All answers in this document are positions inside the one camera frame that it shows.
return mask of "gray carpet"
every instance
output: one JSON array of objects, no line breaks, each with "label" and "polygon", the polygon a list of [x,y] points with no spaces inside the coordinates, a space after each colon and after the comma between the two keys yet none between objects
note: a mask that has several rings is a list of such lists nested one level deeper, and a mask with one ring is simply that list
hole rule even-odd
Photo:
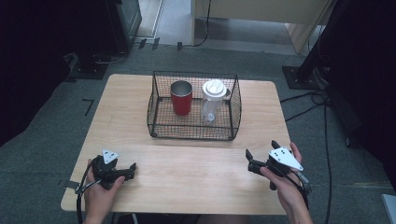
[{"label": "gray carpet", "polygon": [[[303,61],[302,56],[192,48],[177,51],[175,46],[162,45],[151,50],[147,45],[134,47],[123,61],[111,64],[103,80],[62,83],[27,130],[0,148],[0,223],[77,223],[75,213],[61,209],[64,189],[57,184],[73,171],[111,74],[151,75],[154,70],[233,73],[240,79],[273,81],[279,98],[285,99],[307,91],[288,88],[282,65],[299,66]],[[94,100],[87,116],[90,103],[82,99]],[[282,108],[289,118],[312,105],[305,97],[286,102]],[[380,195],[395,192],[382,164],[363,148],[347,148],[333,109],[328,107],[326,112],[332,170],[329,223],[389,223]],[[323,106],[287,122],[290,139],[304,156],[304,174],[313,186],[308,199],[315,223],[325,222],[329,199],[324,122]],[[251,223],[288,221],[285,216],[254,216]]]}]

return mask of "red cup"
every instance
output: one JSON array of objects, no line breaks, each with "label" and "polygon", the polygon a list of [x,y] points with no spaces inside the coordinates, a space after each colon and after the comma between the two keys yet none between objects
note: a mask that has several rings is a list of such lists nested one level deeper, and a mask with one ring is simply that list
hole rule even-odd
[{"label": "red cup", "polygon": [[175,114],[184,116],[191,111],[192,85],[188,81],[179,80],[171,85],[171,100]]}]

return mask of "desk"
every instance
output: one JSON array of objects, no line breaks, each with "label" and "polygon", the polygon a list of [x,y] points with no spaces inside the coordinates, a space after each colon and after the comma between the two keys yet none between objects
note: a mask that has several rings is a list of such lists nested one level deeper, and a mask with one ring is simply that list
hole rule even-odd
[{"label": "desk", "polygon": [[[92,120],[71,180],[79,182],[87,160],[103,148],[120,154],[118,169],[137,163],[114,212],[283,215],[269,181],[248,171],[245,149],[266,160],[271,140],[290,139],[276,86],[239,80],[242,118],[231,142],[157,139],[146,123],[151,76],[112,75]],[[65,191],[62,209],[76,210],[76,194]]]},{"label": "desk", "polygon": [[[300,53],[319,24],[326,24],[335,0],[213,0],[210,17],[286,23],[291,42]],[[206,18],[209,0],[191,0],[194,44],[195,19]]]}]

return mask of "person's left hand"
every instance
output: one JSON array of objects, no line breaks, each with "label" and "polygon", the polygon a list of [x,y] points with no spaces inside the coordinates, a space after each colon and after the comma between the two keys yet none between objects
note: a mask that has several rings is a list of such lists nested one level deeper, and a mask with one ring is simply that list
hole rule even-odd
[{"label": "person's left hand", "polygon": [[[87,188],[84,193],[85,199],[85,212],[87,214],[85,224],[102,223],[107,214],[113,207],[114,199],[117,192],[119,191],[125,176],[120,176],[113,184],[113,187],[109,190],[104,189],[101,185],[95,184]],[[87,173],[87,183],[95,181],[93,177],[92,167]]]}]

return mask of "tabletop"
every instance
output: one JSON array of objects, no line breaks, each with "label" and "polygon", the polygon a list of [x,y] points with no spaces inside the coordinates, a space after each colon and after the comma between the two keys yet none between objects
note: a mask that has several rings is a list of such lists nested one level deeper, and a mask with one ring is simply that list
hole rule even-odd
[{"label": "tabletop", "polygon": [[[248,171],[246,148],[264,161],[271,140],[289,147],[289,133],[269,81],[239,80],[242,118],[233,141],[171,140],[149,135],[147,112],[152,76],[110,76],[71,180],[106,148],[120,154],[117,169],[134,162],[133,180],[120,189],[114,212],[284,215],[269,180]],[[76,210],[67,189],[61,207]]]}]

